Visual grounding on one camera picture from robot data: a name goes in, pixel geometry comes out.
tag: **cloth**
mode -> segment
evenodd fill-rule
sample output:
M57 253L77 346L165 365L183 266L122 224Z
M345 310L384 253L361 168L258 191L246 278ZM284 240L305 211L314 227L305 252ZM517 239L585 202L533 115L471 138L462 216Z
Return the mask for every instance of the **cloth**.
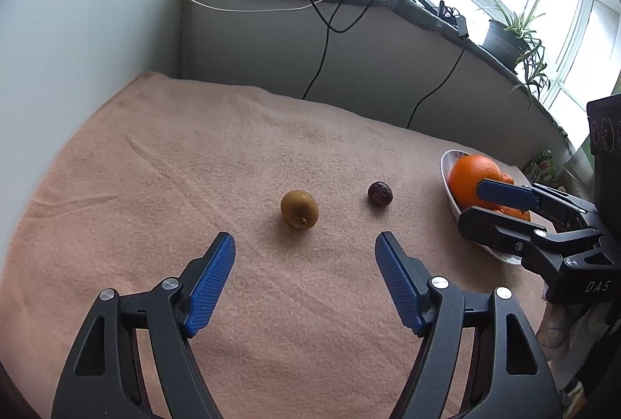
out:
M619 347L618 343L611 344L610 336L621 327L618 310L611 312L612 306L612 302L596 303L585 311L582 305L546 304L536 335L561 392L564 419L574 417L586 405L587 397L591 399L583 383L592 393L609 371L610 358ZM603 350L605 361L601 348L599 354L593 355L602 340L609 343Z
M228 231L235 266L192 341L224 417L388 417L420 339L401 324L375 263L381 231L463 289L508 287L535 327L545 307L539 276L460 236L440 175L454 148L468 151L257 88L140 76L71 139L27 208L0 286L0 359L49 417L97 294L151 289ZM386 209L366 200L376 180L392 187ZM309 231L282 221L292 189L319 204ZM459 409L471 344L465 330L447 416ZM142 359L153 410L169 417L153 362Z

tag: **fruit bowl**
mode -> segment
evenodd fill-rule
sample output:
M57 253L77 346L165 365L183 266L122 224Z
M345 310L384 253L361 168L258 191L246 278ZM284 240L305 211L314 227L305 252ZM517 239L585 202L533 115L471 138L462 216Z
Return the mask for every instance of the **fruit bowl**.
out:
M440 171L442 171L442 182L444 183L444 190L446 191L446 196L448 197L448 205L450 206L451 212L453 213L453 216L455 217L455 221L459 220L461 209L459 208L459 206L457 205L457 202L453 198L453 194L451 193L451 190L449 190L448 188L448 176L450 175L451 169L453 168L453 165L455 165L457 160L467 155L468 153L464 151L459 151L458 149L450 149L449 151L447 151L445 154L442 155L442 160L440 161ZM487 246L482 246L480 244L477 244L477 246L485 249L490 255L492 255L495 258L498 258L498 260L502 261L503 263L507 263L509 265L521 265L522 264L522 258L520 258L519 256L512 255L510 253L501 253L500 251L495 251L493 249L490 249Z

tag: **plant pot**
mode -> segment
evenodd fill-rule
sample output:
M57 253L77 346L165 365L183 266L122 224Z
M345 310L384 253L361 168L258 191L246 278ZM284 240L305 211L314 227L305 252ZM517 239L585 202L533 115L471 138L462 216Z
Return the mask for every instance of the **plant pot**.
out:
M524 39L518 39L513 33L505 32L505 25L500 21L489 20L489 30L482 48L496 58L510 71L514 71L516 60L529 49Z

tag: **tangerine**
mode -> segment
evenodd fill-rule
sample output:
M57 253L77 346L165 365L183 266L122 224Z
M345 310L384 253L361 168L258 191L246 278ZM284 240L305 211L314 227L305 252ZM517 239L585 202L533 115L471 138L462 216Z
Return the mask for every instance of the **tangerine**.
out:
M508 174L505 174L505 172L502 172L502 181L508 182L509 184L515 184L515 181L513 181L513 177L511 177Z
M524 221L530 221L529 211L521 211L519 209L514 209L513 207L505 207L504 205L501 206L501 211L507 216L513 216L514 218L520 218Z
M448 176L448 187L462 209L473 205L485 209L498 208L498 204L485 202L476 195L476 187L483 179L504 180L494 160L482 154L468 154L455 162Z

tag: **white wall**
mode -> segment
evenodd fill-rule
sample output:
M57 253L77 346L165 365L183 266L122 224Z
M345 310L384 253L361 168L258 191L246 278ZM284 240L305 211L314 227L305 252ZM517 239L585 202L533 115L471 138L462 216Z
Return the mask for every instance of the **white wall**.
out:
M181 0L0 0L0 264L52 160L140 72L178 74Z
M224 9L299 7L290 0L200 0ZM335 4L320 4L329 17ZM362 8L344 6L343 28ZM187 6L184 40L190 79L254 85L301 98L321 60L325 26L313 9L275 13L224 13ZM446 77L460 47L384 7L370 8L349 32L331 35L324 69L309 100L405 127L414 105ZM451 79L424 101L411 128L523 167L541 149L557 165L569 150L546 115L511 83L466 52Z

